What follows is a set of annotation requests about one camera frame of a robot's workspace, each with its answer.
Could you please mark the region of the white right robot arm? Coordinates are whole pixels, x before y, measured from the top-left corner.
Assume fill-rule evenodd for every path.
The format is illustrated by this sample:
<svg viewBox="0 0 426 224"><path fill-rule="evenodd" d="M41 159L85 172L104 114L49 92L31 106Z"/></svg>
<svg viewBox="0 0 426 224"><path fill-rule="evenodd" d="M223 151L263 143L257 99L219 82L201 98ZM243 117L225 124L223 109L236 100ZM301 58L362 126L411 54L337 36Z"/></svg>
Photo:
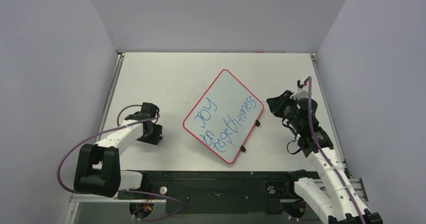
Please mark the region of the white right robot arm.
<svg viewBox="0 0 426 224"><path fill-rule="evenodd" d="M315 114L317 102L301 91L296 97L289 90L266 100L271 113L282 119L284 127L294 134L300 151L314 167L325 190L321 190L310 174L297 170L287 174L283 184L289 197L301 197L322 223L383 223L377 212L371 212L357 195L337 158L334 145L320 126Z"/></svg>

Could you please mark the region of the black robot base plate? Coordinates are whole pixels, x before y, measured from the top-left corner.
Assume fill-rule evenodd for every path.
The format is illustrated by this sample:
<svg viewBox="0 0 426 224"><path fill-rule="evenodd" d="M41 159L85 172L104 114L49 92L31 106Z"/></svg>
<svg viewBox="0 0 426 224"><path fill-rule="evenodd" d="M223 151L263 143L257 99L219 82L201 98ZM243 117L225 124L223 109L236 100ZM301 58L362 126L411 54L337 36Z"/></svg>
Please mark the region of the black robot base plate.
<svg viewBox="0 0 426 224"><path fill-rule="evenodd" d="M119 191L118 199L146 199L147 192L159 194L165 187L166 196L175 199L166 201L166 213L183 207L181 214L280 214L286 202L302 206L293 189L296 175L301 171L145 171L137 193Z"/></svg>

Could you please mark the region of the pink framed whiteboard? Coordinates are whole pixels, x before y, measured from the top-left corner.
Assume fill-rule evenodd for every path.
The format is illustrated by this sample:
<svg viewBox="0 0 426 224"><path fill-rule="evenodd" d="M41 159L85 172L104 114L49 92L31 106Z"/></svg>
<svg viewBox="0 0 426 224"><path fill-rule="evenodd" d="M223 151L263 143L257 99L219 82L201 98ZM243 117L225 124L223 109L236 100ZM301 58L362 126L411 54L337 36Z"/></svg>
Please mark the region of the pink framed whiteboard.
<svg viewBox="0 0 426 224"><path fill-rule="evenodd" d="M223 69L182 126L225 163L233 164L263 110L263 102Z"/></svg>

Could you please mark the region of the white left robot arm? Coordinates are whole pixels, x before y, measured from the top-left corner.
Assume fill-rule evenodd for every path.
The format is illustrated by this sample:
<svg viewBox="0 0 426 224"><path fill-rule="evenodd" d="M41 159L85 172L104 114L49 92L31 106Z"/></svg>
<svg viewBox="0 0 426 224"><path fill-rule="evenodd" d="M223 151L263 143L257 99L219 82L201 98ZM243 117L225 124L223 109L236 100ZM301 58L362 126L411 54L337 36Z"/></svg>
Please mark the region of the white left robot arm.
<svg viewBox="0 0 426 224"><path fill-rule="evenodd" d="M143 173L121 169L120 156L135 141L159 144L162 140L162 126L156 123L159 112L157 105L144 102L139 111L128 115L116 128L103 131L106 137L94 144L84 142L79 150L74 190L105 197L130 190L138 199L147 197L150 185L143 181Z"/></svg>

